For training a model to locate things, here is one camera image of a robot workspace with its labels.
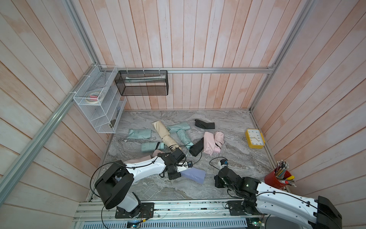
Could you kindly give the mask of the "black umbrella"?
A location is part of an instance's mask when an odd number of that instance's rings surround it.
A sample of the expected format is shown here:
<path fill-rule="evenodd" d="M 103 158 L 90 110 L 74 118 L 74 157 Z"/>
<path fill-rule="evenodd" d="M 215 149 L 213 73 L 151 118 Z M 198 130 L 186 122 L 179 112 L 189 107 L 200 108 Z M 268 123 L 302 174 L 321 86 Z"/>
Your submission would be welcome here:
<path fill-rule="evenodd" d="M 204 149 L 204 138 L 201 138 L 197 143 L 195 143 L 190 149 L 189 152 L 192 156 L 197 156 Z"/>

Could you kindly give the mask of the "pink umbrella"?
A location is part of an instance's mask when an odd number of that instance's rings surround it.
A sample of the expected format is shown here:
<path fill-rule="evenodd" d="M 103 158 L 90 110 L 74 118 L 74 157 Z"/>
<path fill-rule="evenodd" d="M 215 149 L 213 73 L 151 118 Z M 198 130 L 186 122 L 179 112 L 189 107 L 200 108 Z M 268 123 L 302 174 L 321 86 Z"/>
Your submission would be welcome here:
<path fill-rule="evenodd" d="M 214 134 L 214 143 L 215 143 L 215 145 L 214 145 L 213 152 L 219 154 L 222 150 L 223 145 L 224 145 L 224 134 L 222 132 L 220 132 L 220 131 L 215 132 L 215 134 Z"/>
<path fill-rule="evenodd" d="M 155 150 L 154 152 L 153 152 L 153 154 L 151 155 L 151 158 L 154 158 L 154 157 L 156 157 L 156 156 L 158 156 L 158 155 L 160 155 L 160 154 L 163 154 L 164 152 L 163 151 L 161 151 L 161 150 Z"/>

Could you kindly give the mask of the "mint green sleeve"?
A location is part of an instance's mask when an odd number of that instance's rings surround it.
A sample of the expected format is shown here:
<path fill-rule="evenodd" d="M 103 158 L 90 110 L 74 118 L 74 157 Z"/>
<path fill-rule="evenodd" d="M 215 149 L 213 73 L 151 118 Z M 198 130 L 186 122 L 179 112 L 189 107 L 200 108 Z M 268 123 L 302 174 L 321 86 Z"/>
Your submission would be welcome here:
<path fill-rule="evenodd" d="M 170 133 L 177 133 L 179 130 L 189 130 L 191 127 L 187 122 L 182 122 L 179 124 L 175 124 L 175 125 L 171 125 L 171 126 L 167 126 L 166 129 L 170 132 Z"/>
<path fill-rule="evenodd" d="M 151 129 L 130 129 L 127 139 L 149 139 L 151 132 Z"/>

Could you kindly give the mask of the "pink sleeve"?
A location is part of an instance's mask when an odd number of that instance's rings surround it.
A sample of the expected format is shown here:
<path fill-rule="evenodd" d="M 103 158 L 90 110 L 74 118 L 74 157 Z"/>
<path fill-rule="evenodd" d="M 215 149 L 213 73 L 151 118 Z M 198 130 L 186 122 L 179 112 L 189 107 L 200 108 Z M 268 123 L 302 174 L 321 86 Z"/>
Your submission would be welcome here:
<path fill-rule="evenodd" d="M 210 132 L 204 133 L 204 148 L 203 153 L 212 155 L 215 148 L 214 134 Z"/>
<path fill-rule="evenodd" d="M 148 161 L 151 159 L 152 159 L 151 156 L 147 155 L 147 156 L 144 156 L 144 157 L 141 157 L 138 159 L 130 159 L 130 160 L 124 161 L 124 163 L 125 164 L 136 164 L 136 163 L 141 163 L 141 162 Z"/>

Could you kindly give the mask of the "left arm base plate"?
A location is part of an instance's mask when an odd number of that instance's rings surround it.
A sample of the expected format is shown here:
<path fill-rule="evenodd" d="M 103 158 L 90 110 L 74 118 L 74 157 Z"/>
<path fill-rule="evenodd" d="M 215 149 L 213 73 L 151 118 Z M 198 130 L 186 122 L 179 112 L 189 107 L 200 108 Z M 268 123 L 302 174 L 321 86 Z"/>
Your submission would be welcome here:
<path fill-rule="evenodd" d="M 150 219 L 154 215 L 154 203 L 147 202 L 139 204 L 134 210 L 131 212 L 127 212 L 126 210 L 117 207 L 117 211 L 115 214 L 116 219 Z"/>

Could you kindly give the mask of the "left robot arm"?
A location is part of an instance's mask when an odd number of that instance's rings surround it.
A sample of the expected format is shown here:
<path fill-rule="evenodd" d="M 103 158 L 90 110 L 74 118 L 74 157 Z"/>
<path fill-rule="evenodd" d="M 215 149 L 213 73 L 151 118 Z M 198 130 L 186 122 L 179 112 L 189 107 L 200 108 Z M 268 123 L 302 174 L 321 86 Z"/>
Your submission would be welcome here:
<path fill-rule="evenodd" d="M 170 180 L 177 179 L 181 177 L 181 172 L 192 167 L 193 163 L 186 160 L 186 155 L 180 148 L 169 153 L 155 150 L 150 156 L 112 162 L 94 186 L 107 210 L 116 207 L 131 213 L 141 205 L 137 195 L 130 191 L 132 184 L 165 173 Z"/>

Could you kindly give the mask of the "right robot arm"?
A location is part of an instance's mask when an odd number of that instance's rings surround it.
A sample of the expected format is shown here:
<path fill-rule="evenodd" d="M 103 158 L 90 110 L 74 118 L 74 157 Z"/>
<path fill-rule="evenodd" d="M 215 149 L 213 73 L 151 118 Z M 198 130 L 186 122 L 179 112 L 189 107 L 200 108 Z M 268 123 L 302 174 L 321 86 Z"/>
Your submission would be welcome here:
<path fill-rule="evenodd" d="M 276 189 L 252 177 L 240 177 L 223 167 L 214 177 L 215 187 L 233 191 L 238 200 L 229 201 L 232 216 L 271 215 L 306 229 L 341 229 L 342 215 L 323 196 L 301 197 Z"/>

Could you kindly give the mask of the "black sleeve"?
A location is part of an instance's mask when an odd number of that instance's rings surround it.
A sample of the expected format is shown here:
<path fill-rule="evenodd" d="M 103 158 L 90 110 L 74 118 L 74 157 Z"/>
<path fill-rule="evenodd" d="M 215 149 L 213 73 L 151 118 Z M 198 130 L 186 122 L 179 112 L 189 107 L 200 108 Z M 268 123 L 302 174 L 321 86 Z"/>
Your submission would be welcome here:
<path fill-rule="evenodd" d="M 201 129 L 215 129 L 214 122 L 205 122 L 199 119 L 195 119 L 195 126 Z"/>

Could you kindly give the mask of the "mint green umbrella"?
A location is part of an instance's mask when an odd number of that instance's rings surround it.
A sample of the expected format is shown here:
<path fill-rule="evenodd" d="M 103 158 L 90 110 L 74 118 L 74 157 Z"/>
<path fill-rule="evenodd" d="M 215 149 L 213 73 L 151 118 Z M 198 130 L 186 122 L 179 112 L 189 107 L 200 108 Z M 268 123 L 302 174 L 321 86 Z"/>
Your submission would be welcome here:
<path fill-rule="evenodd" d="M 154 152 L 155 150 L 164 151 L 165 143 L 164 142 L 145 142 L 141 144 L 141 151 L 143 153 Z"/>
<path fill-rule="evenodd" d="M 180 129 L 177 131 L 177 135 L 178 135 L 178 138 L 180 139 L 180 141 L 184 144 L 184 146 L 188 150 L 190 150 L 193 146 L 193 142 L 191 141 L 191 139 L 188 136 L 188 134 L 186 133 L 186 131 L 183 129 Z"/>

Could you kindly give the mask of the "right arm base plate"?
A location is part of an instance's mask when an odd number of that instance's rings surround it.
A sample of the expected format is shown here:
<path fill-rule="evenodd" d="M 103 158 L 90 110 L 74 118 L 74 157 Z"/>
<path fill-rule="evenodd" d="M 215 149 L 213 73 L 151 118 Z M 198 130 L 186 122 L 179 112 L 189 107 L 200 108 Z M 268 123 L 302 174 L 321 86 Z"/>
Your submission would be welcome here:
<path fill-rule="evenodd" d="M 262 215 L 257 208 L 257 204 L 248 200 L 230 200 L 227 202 L 231 216 L 257 216 Z"/>

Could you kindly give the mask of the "beige umbrella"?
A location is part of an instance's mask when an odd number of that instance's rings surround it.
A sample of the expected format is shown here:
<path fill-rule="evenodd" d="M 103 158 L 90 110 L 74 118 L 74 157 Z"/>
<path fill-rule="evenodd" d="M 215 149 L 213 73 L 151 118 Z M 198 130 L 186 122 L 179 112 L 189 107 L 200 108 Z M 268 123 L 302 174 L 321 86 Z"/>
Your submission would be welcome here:
<path fill-rule="evenodd" d="M 180 149 L 179 145 L 176 143 L 176 141 L 174 139 L 172 139 L 169 135 L 166 135 L 164 137 L 164 143 L 166 144 L 166 146 L 171 150 L 174 151 L 177 148 Z"/>

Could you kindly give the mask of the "lavender umbrella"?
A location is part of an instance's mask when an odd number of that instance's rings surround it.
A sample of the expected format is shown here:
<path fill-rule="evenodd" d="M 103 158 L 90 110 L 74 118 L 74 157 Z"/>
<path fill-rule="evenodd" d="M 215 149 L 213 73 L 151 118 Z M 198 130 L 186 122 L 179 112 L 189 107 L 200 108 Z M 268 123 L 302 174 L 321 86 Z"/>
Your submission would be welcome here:
<path fill-rule="evenodd" d="M 182 177 L 191 179 L 199 184 L 203 184 L 206 176 L 206 172 L 201 169 L 197 168 L 189 168 L 187 170 L 184 170 L 181 173 Z"/>

